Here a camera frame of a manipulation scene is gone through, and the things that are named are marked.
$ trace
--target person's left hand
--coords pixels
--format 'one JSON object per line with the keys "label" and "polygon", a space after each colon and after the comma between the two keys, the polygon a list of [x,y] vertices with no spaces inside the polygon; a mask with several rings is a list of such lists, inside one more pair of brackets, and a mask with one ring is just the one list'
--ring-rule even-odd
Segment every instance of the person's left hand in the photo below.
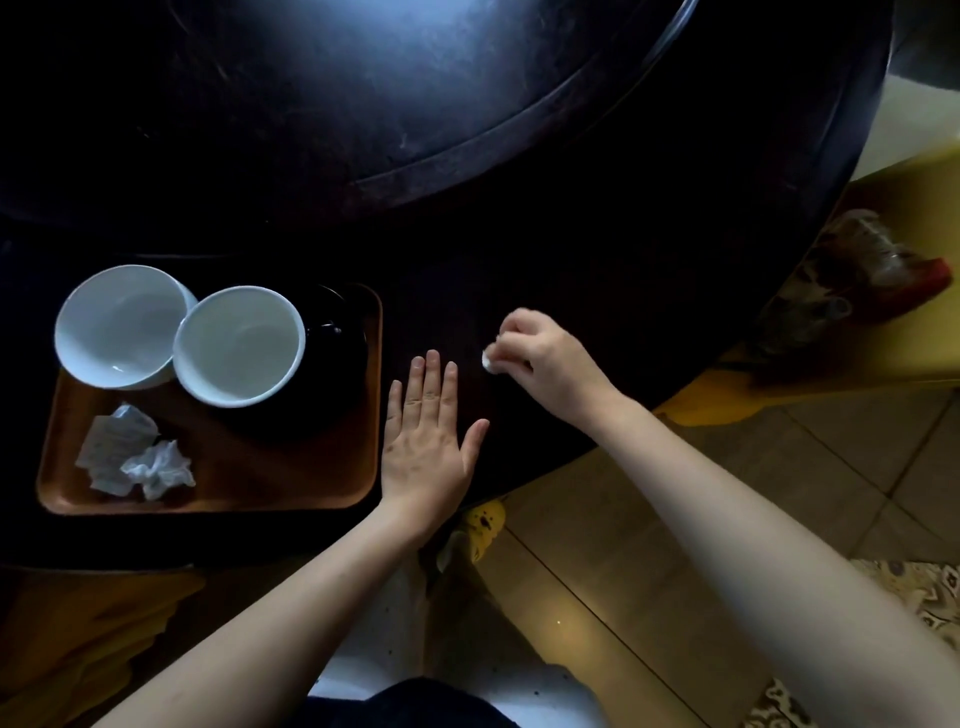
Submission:
{"label": "person's left hand", "polygon": [[430,350],[410,362],[407,397],[394,380],[383,428],[383,499],[380,506],[414,528],[425,542],[463,500],[473,477],[480,445],[490,426],[477,420],[457,447],[457,365]]}

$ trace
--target brown tray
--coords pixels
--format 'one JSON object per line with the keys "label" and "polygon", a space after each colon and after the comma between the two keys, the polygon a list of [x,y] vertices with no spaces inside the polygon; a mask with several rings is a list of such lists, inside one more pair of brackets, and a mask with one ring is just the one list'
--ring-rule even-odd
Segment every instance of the brown tray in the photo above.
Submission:
{"label": "brown tray", "polygon": [[[296,443],[266,444],[227,429],[205,404],[173,381],[142,392],[94,389],[60,371],[43,447],[36,494],[48,511],[65,516],[346,508],[376,480],[380,445],[380,299],[361,285],[344,286],[367,334],[362,400],[330,428]],[[90,488],[74,465],[90,423],[127,401],[156,420],[160,436],[176,438],[192,459],[194,488],[179,487],[155,501],[119,498]]]}

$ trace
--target crumpled paper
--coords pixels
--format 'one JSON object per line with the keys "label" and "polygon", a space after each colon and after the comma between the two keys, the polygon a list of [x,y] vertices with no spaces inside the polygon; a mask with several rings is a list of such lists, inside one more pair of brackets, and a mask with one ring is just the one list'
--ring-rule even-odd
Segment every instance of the crumpled paper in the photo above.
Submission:
{"label": "crumpled paper", "polygon": [[147,500],[157,500],[170,488],[195,485],[190,459],[177,441],[154,444],[159,429],[153,419],[132,404],[121,404],[112,415],[93,418],[76,465],[90,475],[90,487],[125,497],[136,485]]}

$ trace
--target floor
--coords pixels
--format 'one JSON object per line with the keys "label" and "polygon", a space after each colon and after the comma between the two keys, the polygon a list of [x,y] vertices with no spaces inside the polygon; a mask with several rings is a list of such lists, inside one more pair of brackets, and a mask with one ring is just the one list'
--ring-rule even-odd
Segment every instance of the floor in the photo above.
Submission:
{"label": "floor", "polygon": [[[890,78],[857,176],[958,132],[960,94]],[[949,391],[810,401],[679,432],[845,555],[960,563],[960,397]],[[772,671],[603,452],[514,492],[507,510],[480,571],[543,658],[590,685],[614,726],[739,724]],[[137,659],[137,682],[300,563],[211,575]]]}

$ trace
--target white pants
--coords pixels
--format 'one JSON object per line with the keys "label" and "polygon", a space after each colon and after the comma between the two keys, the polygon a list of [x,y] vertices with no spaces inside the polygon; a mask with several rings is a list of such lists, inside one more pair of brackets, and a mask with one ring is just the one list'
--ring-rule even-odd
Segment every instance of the white pants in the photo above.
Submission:
{"label": "white pants", "polygon": [[384,584],[310,694],[366,700],[413,677],[440,680],[493,705],[520,728],[601,728],[593,692],[547,665],[455,555],[429,602],[415,558]]}

